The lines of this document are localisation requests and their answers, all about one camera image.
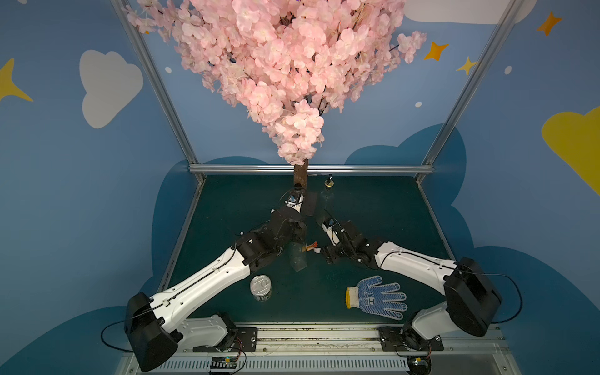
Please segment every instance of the work glove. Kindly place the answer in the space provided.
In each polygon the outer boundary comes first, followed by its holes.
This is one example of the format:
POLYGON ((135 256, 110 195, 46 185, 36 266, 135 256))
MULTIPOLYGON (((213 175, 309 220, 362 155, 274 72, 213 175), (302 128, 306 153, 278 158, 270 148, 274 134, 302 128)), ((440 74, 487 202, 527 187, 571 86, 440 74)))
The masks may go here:
POLYGON ((401 320, 408 306, 398 301, 405 301, 405 293, 394 293, 400 290, 400 284, 392 283, 379 285, 383 282, 381 276, 373 276, 358 282, 355 287, 346 289, 346 307, 358 307, 368 314, 385 316, 401 320))

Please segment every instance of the black cable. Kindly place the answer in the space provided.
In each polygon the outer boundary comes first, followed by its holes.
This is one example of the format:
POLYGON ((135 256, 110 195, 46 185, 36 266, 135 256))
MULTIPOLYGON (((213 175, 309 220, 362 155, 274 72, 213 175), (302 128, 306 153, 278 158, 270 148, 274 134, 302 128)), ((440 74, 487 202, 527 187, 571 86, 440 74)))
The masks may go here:
MULTIPOLYGON (((334 221, 335 221, 335 222, 338 224, 338 226, 341 228, 341 231, 342 231, 342 233, 344 233, 344 235, 345 235, 345 236, 346 236, 346 238, 348 239, 348 243, 350 244, 350 247, 352 248, 352 252, 356 254, 356 249, 355 249, 355 248, 354 248, 354 246, 352 245, 352 240, 350 239, 350 235, 348 234, 348 232, 347 232, 346 230, 344 230, 344 227, 343 227, 343 226, 341 226, 340 222, 339 222, 339 221, 337 221, 337 219, 336 219, 336 218, 335 218, 335 217, 334 217, 334 216, 331 214, 331 212, 327 211, 327 209, 326 209, 326 208, 323 208, 323 210, 324 210, 325 212, 327 212, 327 214, 328 214, 328 215, 329 215, 329 216, 330 216, 330 217, 331 217, 331 218, 332 218, 332 219, 333 219, 333 220, 334 220, 334 221)), ((351 257, 351 259, 352 259, 352 260, 356 260, 356 259, 361 259, 361 258, 359 258, 359 257, 352 258, 352 257, 351 257)), ((374 271, 378 271, 378 270, 379 270, 378 268, 373 268, 373 267, 369 266, 367 263, 363 263, 363 262, 359 262, 359 263, 360 263, 360 264, 362 264, 362 265, 364 265, 364 266, 365 266, 365 267, 367 267, 368 269, 372 269, 372 270, 374 270, 374 271)))
MULTIPOLYGON (((396 355, 399 356, 400 358, 406 359, 407 361, 409 360, 410 356, 402 356, 398 353, 398 351, 396 350, 396 355)), ((425 361, 427 362, 427 364, 429 365, 429 371, 427 372, 427 375, 431 374, 431 370, 433 369, 433 361, 431 360, 431 346, 430 346, 430 351, 429 351, 429 355, 425 358, 425 361)), ((412 371, 408 371, 408 373, 410 375, 413 375, 414 373, 412 371)))
POLYGON ((283 193, 283 195, 281 196, 281 198, 279 198, 279 200, 277 201, 277 206, 281 206, 281 200, 283 199, 284 196, 286 196, 286 194, 289 194, 292 190, 294 190, 294 188, 291 188, 290 190, 286 191, 285 193, 283 193))
POLYGON ((163 304, 160 304, 160 305, 158 305, 158 306, 156 306, 156 307, 153 307, 153 308, 151 308, 150 310, 146 310, 146 311, 144 311, 144 312, 143 312, 143 313, 141 313, 141 314, 134 315, 134 316, 132 316, 132 317, 131 317, 131 318, 129 318, 129 319, 121 320, 120 322, 115 322, 115 323, 111 323, 111 324, 107 325, 106 327, 104 327, 104 329, 102 330, 102 332, 100 332, 100 340, 102 340, 102 343, 103 343, 104 345, 106 345, 107 347, 109 347, 109 348, 113 348, 113 349, 116 349, 116 350, 120 350, 120 351, 122 351, 122 352, 133 353, 133 350, 129 350, 129 349, 123 349, 123 348, 120 348, 120 347, 112 346, 111 344, 107 343, 107 342, 106 342, 106 340, 104 340, 104 332, 106 331, 106 329, 107 329, 107 328, 109 328, 109 327, 112 327, 112 326, 113 326, 113 325, 115 325, 115 324, 119 324, 119 323, 125 323, 125 322, 126 322, 126 321, 128 321, 128 320, 135 319, 135 318, 137 318, 137 317, 140 317, 140 316, 142 316, 142 315, 144 315, 144 314, 148 314, 150 311, 152 311, 152 310, 156 310, 156 309, 158 309, 159 307, 161 307, 162 305, 163 305, 163 304))
POLYGON ((206 279, 207 277, 209 277, 210 275, 212 275, 213 273, 215 273, 216 270, 221 269, 223 267, 225 267, 235 256, 235 252, 237 251, 237 247, 233 249, 233 254, 231 254, 231 256, 229 257, 229 259, 221 264, 219 267, 213 269, 211 272, 207 273, 206 275, 204 275, 203 277, 199 278, 198 280, 194 281, 193 283, 191 283, 190 285, 188 285, 187 287, 183 288, 182 290, 180 290, 176 295, 172 296, 171 298, 169 298, 167 300, 167 302, 171 301, 172 299, 177 298, 178 295, 180 295, 181 293, 185 292, 186 290, 188 290, 189 288, 193 287, 194 285, 196 285, 197 283, 201 282, 202 280, 206 279))
MULTIPOLYGON (((233 346, 211 346, 211 347, 214 347, 214 348, 217 348, 217 349, 218 348, 221 348, 221 349, 235 349, 235 347, 233 347, 233 346)), ((248 356, 246 355, 246 352, 242 350, 242 344, 239 345, 238 350, 240 352, 242 352, 242 354, 244 355, 244 363, 241 365, 241 367, 239 369, 235 370, 234 372, 230 373, 229 375, 233 375, 233 374, 237 373, 238 371, 241 371, 246 366, 246 363, 248 362, 248 356)))
MULTIPOLYGON (((238 250, 238 249, 237 249, 237 247, 234 245, 233 254, 231 255, 231 257, 230 257, 230 258, 229 258, 229 259, 228 259, 228 260, 227 260, 225 263, 223 263, 221 266, 219 266, 219 267, 218 267, 218 268, 216 268, 216 269, 221 269, 221 268, 225 267, 225 266, 226 266, 226 265, 227 265, 227 264, 228 264, 228 263, 229 263, 229 262, 230 262, 230 261, 233 259, 233 257, 235 256, 235 252, 236 252, 237 250, 238 250)), ((194 286, 195 284, 199 283, 200 281, 204 280, 206 277, 209 277, 209 276, 210 276, 210 275, 212 275, 214 272, 215 272, 215 269, 213 269, 213 270, 212 270, 211 272, 209 272, 208 274, 204 275, 204 276, 203 276, 202 278, 200 278, 199 280, 196 280, 196 281, 195 281, 195 282, 193 282, 191 285, 189 285, 189 286, 187 286, 186 288, 184 288, 184 289, 180 290, 180 291, 179 291, 179 292, 178 292, 176 295, 174 295, 174 296, 172 296, 171 298, 169 298, 169 299, 167 300, 167 302, 168 302, 168 301, 171 301, 172 299, 175 299, 175 298, 176 298, 178 295, 180 295, 180 294, 181 294, 181 293, 183 293, 184 291, 188 290, 189 288, 191 288, 191 287, 192 287, 192 286, 194 286)), ((121 350, 121 351, 123 351, 123 352, 127 352, 127 353, 133 353, 133 351, 132 351, 132 350, 128 350, 128 349, 123 349, 123 348, 120 348, 120 347, 112 346, 112 345, 110 345, 109 343, 107 343, 107 342, 104 340, 104 332, 106 331, 106 329, 107 329, 107 328, 109 328, 109 327, 111 327, 111 326, 113 326, 113 325, 115 325, 115 324, 124 323, 124 322, 126 322, 127 320, 131 320, 131 319, 137 318, 137 317, 139 317, 139 316, 142 316, 142 315, 144 315, 144 314, 147 314, 147 313, 149 313, 150 311, 152 311, 152 310, 155 310, 155 309, 157 309, 157 308, 161 307, 162 305, 163 305, 163 304, 160 304, 160 305, 158 305, 158 306, 156 306, 156 307, 153 307, 153 308, 151 308, 151 309, 150 309, 150 310, 148 310, 148 311, 144 311, 144 312, 143 312, 143 313, 141 313, 141 314, 138 314, 138 315, 132 316, 132 317, 131 317, 131 318, 129 318, 129 319, 121 320, 120 322, 115 322, 115 323, 111 323, 111 324, 107 325, 106 327, 104 327, 104 329, 103 329, 103 330, 102 330, 102 332, 100 333, 100 339, 102 340, 102 343, 103 343, 104 345, 106 345, 106 346, 108 346, 108 347, 111 347, 111 348, 113 348, 113 349, 116 349, 116 350, 121 350)))
POLYGON ((254 227, 252 227, 252 229, 250 229, 250 230, 249 230, 249 231, 247 231, 246 233, 250 233, 250 232, 252 232, 254 229, 256 229, 256 228, 258 228, 258 227, 262 227, 263 225, 265 225, 265 224, 266 224, 266 223, 268 223, 269 221, 271 221, 271 219, 269 219, 269 220, 265 220, 265 221, 263 221, 262 223, 260 223, 260 224, 258 224, 258 225, 255 225, 254 227))
POLYGON ((434 262, 434 261, 432 261, 430 259, 427 259, 426 257, 420 256, 418 254, 414 254, 414 253, 409 252, 409 251, 392 251, 392 252, 386 254, 386 256, 383 258, 383 260, 382 260, 381 265, 379 266, 379 268, 381 268, 383 266, 383 263, 388 258, 388 256, 390 256, 391 254, 403 254, 403 253, 404 254, 408 254, 408 255, 412 255, 412 256, 416 256, 417 258, 424 259, 424 260, 426 260, 428 262, 431 262, 431 263, 433 263, 433 264, 435 264, 437 266, 448 268, 448 269, 451 269, 453 271, 456 270, 458 272, 464 272, 466 274, 471 274, 471 275, 502 276, 502 277, 506 277, 507 279, 509 279, 512 282, 512 284, 515 286, 515 289, 517 290, 517 294, 519 295, 519 309, 510 318, 505 319, 505 320, 500 320, 498 322, 490 322, 491 324, 500 324, 500 323, 510 322, 512 319, 516 318, 521 313, 521 311, 523 310, 523 295, 521 294, 521 290, 519 289, 519 286, 517 285, 517 283, 509 275, 505 275, 505 274, 480 274, 480 273, 477 273, 477 272, 465 271, 465 270, 462 270, 462 269, 455 269, 455 268, 448 267, 448 266, 445 266, 445 265, 440 264, 440 263, 436 263, 436 262, 434 262))
POLYGON ((246 367, 246 363, 248 363, 248 356, 246 355, 246 352, 245 352, 245 351, 243 351, 243 350, 242 350, 242 354, 244 355, 244 363, 242 364, 242 366, 241 366, 239 369, 235 370, 235 371, 234 371, 234 372, 232 372, 230 375, 233 375, 233 374, 235 374, 235 373, 237 373, 237 372, 239 372, 239 371, 242 371, 242 369, 243 369, 244 367, 246 367))

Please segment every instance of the blue wall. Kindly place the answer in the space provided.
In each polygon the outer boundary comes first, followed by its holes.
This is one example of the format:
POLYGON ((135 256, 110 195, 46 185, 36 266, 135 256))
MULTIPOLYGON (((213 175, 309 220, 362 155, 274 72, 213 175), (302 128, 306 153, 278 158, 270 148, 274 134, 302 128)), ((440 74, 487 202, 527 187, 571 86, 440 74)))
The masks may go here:
MULTIPOLYGON (((139 8, 136 0, 130 3, 139 8)), ((467 80, 466 72, 457 69, 468 56, 477 61, 494 26, 456 23, 452 16, 448 22, 414 22, 405 17, 395 35, 419 30, 428 34, 427 42, 411 64, 402 62, 382 82, 366 87, 357 102, 347 100, 342 114, 335 109, 324 115, 325 141, 322 147, 317 145, 311 163, 390 164, 386 148, 373 147, 397 147, 417 132, 444 122, 467 80), (431 42, 449 45, 439 61, 424 60, 431 42), (366 147, 371 148, 367 153, 357 153, 366 147)), ((201 75, 181 67, 175 41, 166 44, 155 32, 143 37, 201 163, 247 157, 285 164, 277 146, 260 124, 248 118, 243 105, 232 108, 220 94, 204 88, 201 75)), ((435 136, 426 132, 413 138, 410 153, 396 155, 392 164, 420 164, 435 136)))
POLYGON ((145 75, 105 127, 84 118, 85 51, 140 66, 109 0, 3 1, 0 45, 0 374, 112 373, 100 329, 156 290, 196 181, 145 75))
MULTIPOLYGON (((600 364, 600 196, 542 136, 557 113, 600 106, 599 13, 593 0, 539 0, 423 183, 457 257, 521 287, 523 312, 502 330, 524 375, 589 373, 600 364), (562 20, 546 36, 537 30, 550 12, 562 20)), ((506 299, 502 319, 517 296, 494 282, 506 299)))

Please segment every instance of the small orange object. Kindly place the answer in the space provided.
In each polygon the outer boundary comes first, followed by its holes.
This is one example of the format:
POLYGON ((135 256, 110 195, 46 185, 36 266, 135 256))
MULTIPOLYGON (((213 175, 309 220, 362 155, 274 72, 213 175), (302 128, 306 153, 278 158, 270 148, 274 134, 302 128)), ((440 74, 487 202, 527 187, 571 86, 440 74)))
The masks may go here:
POLYGON ((312 245, 308 245, 304 248, 304 251, 311 251, 314 248, 317 248, 319 245, 317 244, 317 241, 315 241, 312 245))

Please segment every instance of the glass bottle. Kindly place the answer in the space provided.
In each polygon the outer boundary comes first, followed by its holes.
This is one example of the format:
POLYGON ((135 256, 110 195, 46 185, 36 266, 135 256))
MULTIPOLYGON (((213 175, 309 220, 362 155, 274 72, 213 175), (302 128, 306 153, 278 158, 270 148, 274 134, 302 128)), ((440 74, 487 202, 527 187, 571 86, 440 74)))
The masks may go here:
POLYGON ((317 225, 322 228, 322 225, 325 224, 325 227, 329 228, 333 225, 333 208, 334 208, 334 191, 332 187, 334 186, 334 180, 331 175, 325 181, 325 187, 323 191, 319 194, 317 198, 317 209, 314 215, 314 219, 317 222, 317 225))
POLYGON ((286 251, 290 254, 290 266, 298 272, 306 268, 306 245, 292 242, 287 246, 286 251))

